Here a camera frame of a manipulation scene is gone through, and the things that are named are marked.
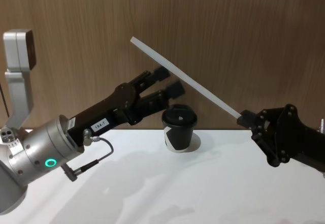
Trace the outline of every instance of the white table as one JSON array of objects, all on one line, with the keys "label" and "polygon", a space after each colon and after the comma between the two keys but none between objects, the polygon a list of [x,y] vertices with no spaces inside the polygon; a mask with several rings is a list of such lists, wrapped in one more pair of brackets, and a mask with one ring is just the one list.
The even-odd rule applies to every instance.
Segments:
[{"label": "white table", "polygon": [[[30,184],[1,224],[325,223],[325,179],[291,160],[270,167],[250,131],[195,131],[198,150],[172,153],[160,130],[112,130],[115,152],[70,182],[56,169]],[[94,143],[78,166],[109,150]]]}]

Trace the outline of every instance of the green indicator light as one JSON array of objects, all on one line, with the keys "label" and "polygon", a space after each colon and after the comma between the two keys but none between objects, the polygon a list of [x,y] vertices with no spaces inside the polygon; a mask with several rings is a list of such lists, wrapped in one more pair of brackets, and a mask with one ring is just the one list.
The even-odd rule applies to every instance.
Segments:
[{"label": "green indicator light", "polygon": [[47,167],[54,167],[55,165],[56,165],[55,159],[47,159],[45,161],[45,166],[47,166]]}]

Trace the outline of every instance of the black cup lid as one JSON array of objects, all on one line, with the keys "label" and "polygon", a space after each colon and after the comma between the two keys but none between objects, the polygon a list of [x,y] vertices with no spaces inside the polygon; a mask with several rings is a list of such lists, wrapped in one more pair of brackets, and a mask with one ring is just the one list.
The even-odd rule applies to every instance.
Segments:
[{"label": "black cup lid", "polygon": [[163,114],[162,121],[170,126],[194,127],[197,116],[187,105],[172,105]]}]

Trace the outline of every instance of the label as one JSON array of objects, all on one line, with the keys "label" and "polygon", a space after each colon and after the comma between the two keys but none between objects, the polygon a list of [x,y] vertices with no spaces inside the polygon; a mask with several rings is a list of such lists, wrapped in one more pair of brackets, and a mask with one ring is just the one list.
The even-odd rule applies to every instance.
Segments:
[{"label": "label", "polygon": [[109,125],[109,122],[106,118],[100,120],[99,122],[95,123],[94,125],[91,126],[91,129],[94,131],[94,132],[97,132],[98,130],[106,127]]},{"label": "label", "polygon": [[71,118],[69,120],[68,130],[71,129],[71,128],[73,128],[75,126],[75,123],[76,123],[76,118],[75,117],[74,118]]}]

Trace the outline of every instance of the white stick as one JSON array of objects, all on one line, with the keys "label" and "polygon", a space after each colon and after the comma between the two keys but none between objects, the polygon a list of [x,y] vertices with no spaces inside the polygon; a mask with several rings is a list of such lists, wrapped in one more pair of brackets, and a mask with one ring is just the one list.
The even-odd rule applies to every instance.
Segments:
[{"label": "white stick", "polygon": [[221,99],[219,99],[217,96],[215,96],[213,93],[211,93],[209,90],[207,90],[205,87],[200,85],[199,83],[195,82],[192,78],[190,78],[187,74],[185,74],[182,70],[180,70],[177,66],[172,64],[170,61],[168,61],[166,58],[164,58],[162,55],[158,54],[156,51],[151,49],[146,44],[142,43],[140,40],[138,40],[135,37],[131,38],[131,42],[137,46],[140,50],[142,50],[144,53],[149,55],[152,59],[154,59],[157,63],[168,69],[170,72],[175,74],[177,77],[182,79],[184,82],[186,82],[188,85],[190,85],[192,88],[196,89],[198,92],[200,92],[203,96],[211,100],[213,103],[215,103],[220,108],[224,109],[226,112],[228,112],[231,116],[234,118],[239,118],[241,115],[235,111],[233,108],[231,108],[229,105],[227,105],[225,102],[223,102]]}]

